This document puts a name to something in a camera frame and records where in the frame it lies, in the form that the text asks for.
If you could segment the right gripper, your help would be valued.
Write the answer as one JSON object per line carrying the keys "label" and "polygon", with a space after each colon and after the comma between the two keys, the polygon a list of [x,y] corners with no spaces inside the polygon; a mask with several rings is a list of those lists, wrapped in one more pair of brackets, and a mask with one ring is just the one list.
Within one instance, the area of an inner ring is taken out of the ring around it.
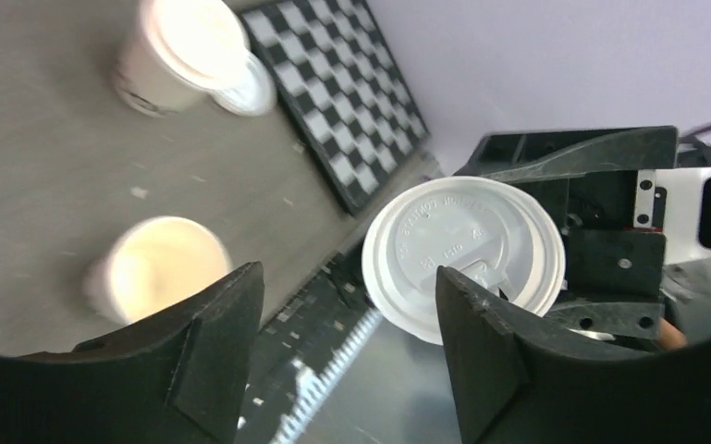
{"label": "right gripper", "polygon": [[533,181],[562,235],[565,296],[607,301],[557,304],[545,319],[593,339],[656,339],[666,237],[636,225],[652,216],[635,210],[641,188],[631,170],[673,168],[677,146],[673,126],[495,132],[455,174]]}

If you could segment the white plastic cup lid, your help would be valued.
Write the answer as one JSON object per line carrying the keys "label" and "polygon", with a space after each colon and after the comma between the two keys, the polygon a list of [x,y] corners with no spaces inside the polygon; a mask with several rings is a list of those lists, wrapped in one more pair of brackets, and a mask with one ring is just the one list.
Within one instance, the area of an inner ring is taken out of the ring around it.
{"label": "white plastic cup lid", "polygon": [[192,88],[222,90],[245,77],[245,30],[222,1],[140,1],[137,25],[149,54]]}

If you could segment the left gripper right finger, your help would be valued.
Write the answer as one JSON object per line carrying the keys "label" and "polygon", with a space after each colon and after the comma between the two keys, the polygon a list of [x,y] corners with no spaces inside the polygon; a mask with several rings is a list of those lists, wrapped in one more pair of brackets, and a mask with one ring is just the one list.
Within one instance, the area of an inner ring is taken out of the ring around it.
{"label": "left gripper right finger", "polygon": [[711,339],[642,352],[571,332],[439,267],[465,443],[711,443]]}

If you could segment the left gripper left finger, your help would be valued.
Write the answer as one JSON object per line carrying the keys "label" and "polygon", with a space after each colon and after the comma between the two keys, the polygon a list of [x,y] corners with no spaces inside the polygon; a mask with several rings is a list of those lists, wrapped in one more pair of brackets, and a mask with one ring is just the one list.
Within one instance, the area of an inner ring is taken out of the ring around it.
{"label": "left gripper left finger", "polygon": [[231,443],[264,303],[264,269],[64,353],[0,355],[0,443]]}

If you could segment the white paper coffee cup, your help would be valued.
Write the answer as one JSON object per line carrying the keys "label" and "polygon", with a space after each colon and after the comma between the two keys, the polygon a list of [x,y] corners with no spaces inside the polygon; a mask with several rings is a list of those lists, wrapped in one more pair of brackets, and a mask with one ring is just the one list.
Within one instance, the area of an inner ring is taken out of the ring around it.
{"label": "white paper coffee cup", "polygon": [[114,67],[113,84],[130,107],[151,117],[165,117],[200,102],[205,89],[180,75],[152,44],[146,27],[136,23]]}

